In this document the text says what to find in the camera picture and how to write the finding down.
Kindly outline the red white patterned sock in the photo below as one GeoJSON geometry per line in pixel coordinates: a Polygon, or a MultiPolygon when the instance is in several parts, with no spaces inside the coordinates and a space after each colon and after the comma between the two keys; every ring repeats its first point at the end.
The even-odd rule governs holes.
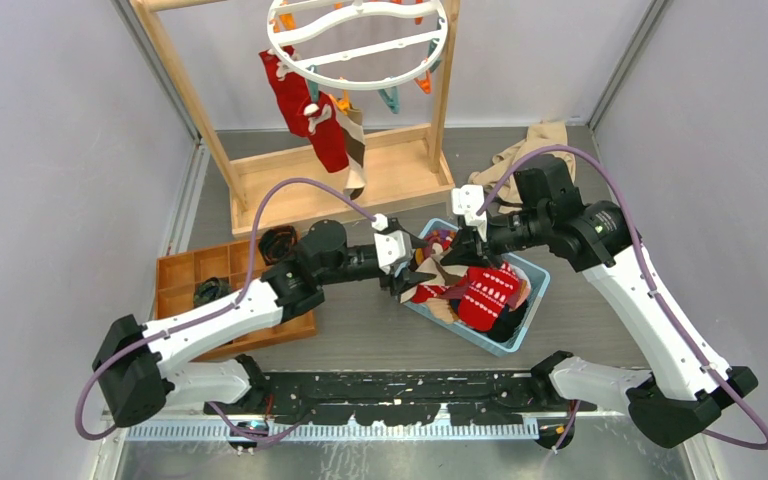
{"type": "Polygon", "coordinates": [[[404,301],[425,304],[445,323],[460,321],[472,330],[489,332],[503,311],[522,303],[525,277],[507,261],[500,267],[468,267],[456,283],[420,284],[403,296],[404,301]]]}

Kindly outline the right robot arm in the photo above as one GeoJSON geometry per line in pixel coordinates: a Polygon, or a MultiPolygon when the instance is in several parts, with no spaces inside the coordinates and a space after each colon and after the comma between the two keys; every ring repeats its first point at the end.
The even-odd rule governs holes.
{"type": "Polygon", "coordinates": [[[495,216],[482,209],[481,186],[452,191],[459,229],[444,263],[497,266],[505,254],[545,246],[605,298],[648,364],[627,370],[556,352],[531,371],[537,406],[591,403],[628,416],[650,441],[672,448],[708,431],[757,387],[750,368],[730,365],[691,325],[617,204],[585,203],[566,163],[551,154],[521,167],[514,182],[520,209],[495,216]]]}

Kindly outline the wooden hanger stand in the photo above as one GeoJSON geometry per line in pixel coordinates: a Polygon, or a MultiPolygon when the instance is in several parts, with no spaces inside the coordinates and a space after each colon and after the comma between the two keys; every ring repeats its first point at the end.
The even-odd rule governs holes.
{"type": "MultiPolygon", "coordinates": [[[[300,140],[300,145],[238,159],[228,155],[162,22],[163,13],[182,10],[185,3],[132,3],[202,143],[226,182],[231,231],[236,237],[248,234],[254,226],[265,229],[291,224],[306,228],[325,218],[339,221],[359,218],[357,211],[327,193],[297,184],[300,177],[311,178],[344,192],[348,166],[328,173],[309,139],[292,134],[285,124],[258,55],[268,50],[266,18],[271,3],[262,11],[262,19],[256,25],[256,43],[248,50],[250,68],[244,74],[246,91],[257,95],[255,115],[278,115],[287,132],[300,140]]],[[[352,105],[363,112],[367,185],[355,199],[360,206],[373,212],[394,213],[443,202],[452,188],[454,181],[442,152],[442,139],[460,11],[461,5],[454,41],[431,79],[431,89],[426,92],[417,83],[399,87],[399,114],[389,111],[378,91],[319,87],[319,98],[340,97],[347,91],[352,105]]]]}

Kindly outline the beige brown striped sock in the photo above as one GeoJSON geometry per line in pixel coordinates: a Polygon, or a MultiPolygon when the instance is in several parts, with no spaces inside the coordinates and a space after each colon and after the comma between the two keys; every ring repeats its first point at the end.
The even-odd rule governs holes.
{"type": "Polygon", "coordinates": [[[363,112],[349,105],[345,113],[338,118],[344,136],[345,150],[348,156],[348,173],[344,193],[352,200],[360,197],[367,185],[364,167],[366,142],[363,128],[363,112]]]}

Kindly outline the wooden compartment tray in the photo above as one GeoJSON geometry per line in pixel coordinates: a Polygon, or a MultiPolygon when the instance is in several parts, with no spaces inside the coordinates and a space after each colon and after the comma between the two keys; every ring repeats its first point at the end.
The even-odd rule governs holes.
{"type": "MultiPolygon", "coordinates": [[[[199,250],[161,257],[156,262],[154,317],[162,319],[193,309],[195,287],[210,277],[227,278],[232,292],[243,286],[251,271],[259,277],[266,265],[260,255],[248,260],[249,242],[239,240],[199,250]]],[[[198,362],[223,361],[259,348],[315,336],[313,312],[237,337],[196,358],[198,362]]]]}

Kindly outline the white round clip hanger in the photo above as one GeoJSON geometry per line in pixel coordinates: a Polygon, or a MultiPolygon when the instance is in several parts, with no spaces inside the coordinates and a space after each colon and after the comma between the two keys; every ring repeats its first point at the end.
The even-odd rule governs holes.
{"type": "Polygon", "coordinates": [[[426,92],[454,41],[458,1],[273,1],[268,51],[314,87],[426,92]]]}

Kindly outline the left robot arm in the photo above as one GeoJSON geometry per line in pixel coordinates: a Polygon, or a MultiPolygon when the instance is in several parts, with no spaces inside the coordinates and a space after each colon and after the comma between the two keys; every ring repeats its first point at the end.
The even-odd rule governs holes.
{"type": "Polygon", "coordinates": [[[425,241],[394,218],[384,223],[372,243],[351,247],[342,224],[319,221],[286,257],[236,292],[145,324],[132,315],[115,320],[92,362],[92,381],[114,424],[140,424],[173,404],[221,402],[258,412],[267,398],[261,381],[238,361],[201,362],[199,356],[313,310],[323,303],[326,285],[377,279],[399,296],[423,282],[401,266],[425,241]]]}

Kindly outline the blue plastic basket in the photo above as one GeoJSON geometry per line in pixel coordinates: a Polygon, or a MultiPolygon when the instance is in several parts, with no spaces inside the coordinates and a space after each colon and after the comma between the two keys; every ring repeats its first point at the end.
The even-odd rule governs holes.
{"type": "MultiPolygon", "coordinates": [[[[456,233],[457,228],[454,225],[441,219],[434,218],[428,221],[421,233],[421,237],[429,245],[415,251],[414,257],[408,264],[409,269],[415,272],[417,267],[429,257],[437,258],[440,261],[454,240],[456,233]]],[[[501,357],[513,353],[520,348],[525,338],[526,332],[550,283],[550,274],[547,270],[516,255],[506,254],[502,257],[502,263],[504,261],[509,262],[520,275],[524,276],[528,284],[523,284],[522,303],[512,309],[506,308],[489,332],[482,333],[472,330],[460,321],[445,323],[443,320],[436,318],[425,304],[413,304],[404,301],[403,296],[405,294],[401,297],[402,304],[449,332],[495,356],[501,357]]]]}

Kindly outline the teal clothes peg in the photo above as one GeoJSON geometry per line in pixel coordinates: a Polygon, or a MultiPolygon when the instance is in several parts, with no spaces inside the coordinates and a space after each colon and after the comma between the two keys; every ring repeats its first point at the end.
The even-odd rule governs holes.
{"type": "Polygon", "coordinates": [[[400,113],[401,103],[397,86],[379,89],[378,94],[392,114],[400,113]]]}
{"type": "MultiPolygon", "coordinates": [[[[310,65],[307,67],[307,70],[311,73],[317,72],[317,66],[316,65],[310,65]]],[[[309,93],[309,98],[312,104],[317,105],[319,101],[319,85],[317,82],[313,81],[312,79],[306,80],[306,85],[309,93]]]]}

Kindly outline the orange clothes peg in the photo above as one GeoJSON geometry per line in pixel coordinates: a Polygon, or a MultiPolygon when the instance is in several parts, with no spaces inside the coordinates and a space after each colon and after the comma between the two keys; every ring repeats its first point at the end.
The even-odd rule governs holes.
{"type": "Polygon", "coordinates": [[[336,108],[343,114],[348,114],[348,112],[352,109],[351,99],[347,91],[343,91],[340,97],[331,95],[330,98],[336,108]]]}

